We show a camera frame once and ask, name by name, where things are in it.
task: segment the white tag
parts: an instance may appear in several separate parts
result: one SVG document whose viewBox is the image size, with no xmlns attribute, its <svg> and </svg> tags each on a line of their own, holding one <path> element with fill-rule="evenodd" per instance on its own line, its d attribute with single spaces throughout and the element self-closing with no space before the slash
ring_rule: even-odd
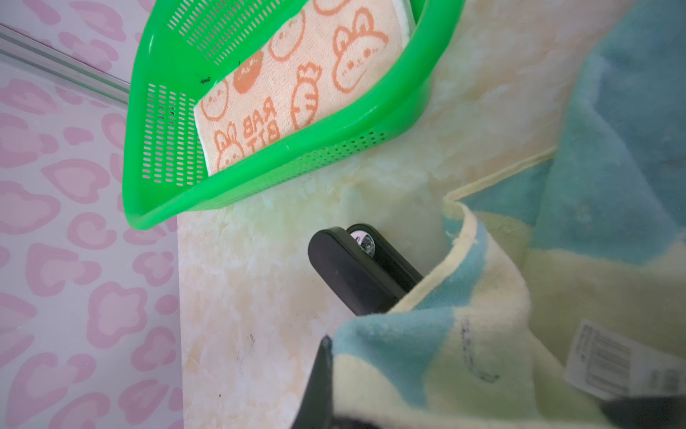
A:
<svg viewBox="0 0 686 429">
<path fill-rule="evenodd" d="M 583 320 L 569 350 L 565 381 L 600 399 L 686 393 L 686 360 Z"/>
</svg>

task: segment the marble surface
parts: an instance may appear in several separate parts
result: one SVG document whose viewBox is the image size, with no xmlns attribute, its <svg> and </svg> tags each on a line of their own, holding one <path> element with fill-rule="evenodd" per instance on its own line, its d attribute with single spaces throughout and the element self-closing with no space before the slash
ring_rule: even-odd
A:
<svg viewBox="0 0 686 429">
<path fill-rule="evenodd" d="M 217 211 L 179 216 L 186 429 L 289 428 L 319 340 L 353 315 L 307 259 L 366 222 L 422 274 L 440 199 L 555 146 L 586 53 L 633 0 L 468 0 L 410 131 Z"/>
</svg>

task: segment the towel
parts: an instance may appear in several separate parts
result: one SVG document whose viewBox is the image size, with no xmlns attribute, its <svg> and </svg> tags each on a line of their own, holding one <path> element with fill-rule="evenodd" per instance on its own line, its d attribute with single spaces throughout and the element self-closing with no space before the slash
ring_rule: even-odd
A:
<svg viewBox="0 0 686 429">
<path fill-rule="evenodd" d="M 195 106 L 210 175 L 365 94 L 414 29 L 403 0 L 309 0 Z"/>
<path fill-rule="evenodd" d="M 600 428 L 601 400 L 686 393 L 684 22 L 681 0 L 638 3 L 587 57 L 557 151 L 445 197 L 445 260 L 333 337 L 338 417 Z"/>
</svg>

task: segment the basket rim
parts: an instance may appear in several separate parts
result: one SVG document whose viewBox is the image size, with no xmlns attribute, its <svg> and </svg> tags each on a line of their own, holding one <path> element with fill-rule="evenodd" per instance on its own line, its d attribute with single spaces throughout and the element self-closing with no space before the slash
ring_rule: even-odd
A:
<svg viewBox="0 0 686 429">
<path fill-rule="evenodd" d="M 421 4 L 422 0 L 411 0 L 411 2 L 414 9 L 414 6 Z M 170 9 L 170 3 L 170 1 L 158 2 L 160 7 L 155 5 L 151 17 L 153 14 L 166 12 Z M 131 171 L 137 165 L 135 161 L 142 153 L 142 137 L 127 132 L 122 198 L 129 225 L 138 230 L 152 228 L 205 200 L 216 197 L 217 189 L 223 189 L 225 192 L 236 188 L 258 177 L 250 173 L 254 171 L 252 165 L 255 163 L 259 162 L 263 170 L 272 171 L 308 152 L 337 144 L 368 131 L 402 104 L 408 93 L 411 93 L 408 89 L 414 90 L 428 79 L 453 36 L 463 6 L 464 0 L 425 0 L 409 43 L 385 76 L 367 93 L 340 111 L 294 132 L 226 170 L 207 177 L 201 183 L 184 189 L 145 213 L 136 211 L 141 207 L 143 196 L 137 187 L 138 181 L 133 179 L 137 178 L 139 172 Z M 147 60 L 155 46 L 153 36 L 157 29 L 163 26 L 164 20 L 155 22 L 157 25 L 145 26 L 134 63 L 133 76 L 137 75 L 135 73 L 137 69 L 147 69 L 149 65 Z M 147 91 L 149 83 L 152 82 L 133 78 L 131 94 Z M 145 120 L 145 113 L 143 113 L 145 107 L 142 104 L 129 105 L 127 129 L 131 124 L 140 124 Z"/>
</svg>

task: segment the metal strip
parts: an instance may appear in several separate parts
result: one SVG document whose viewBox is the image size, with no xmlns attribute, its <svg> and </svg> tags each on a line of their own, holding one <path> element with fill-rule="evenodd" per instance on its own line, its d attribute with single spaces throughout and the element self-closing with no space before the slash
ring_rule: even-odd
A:
<svg viewBox="0 0 686 429">
<path fill-rule="evenodd" d="M 130 85 L 42 43 L 0 25 L 0 54 L 15 67 L 76 86 L 96 98 L 126 107 Z"/>
</svg>

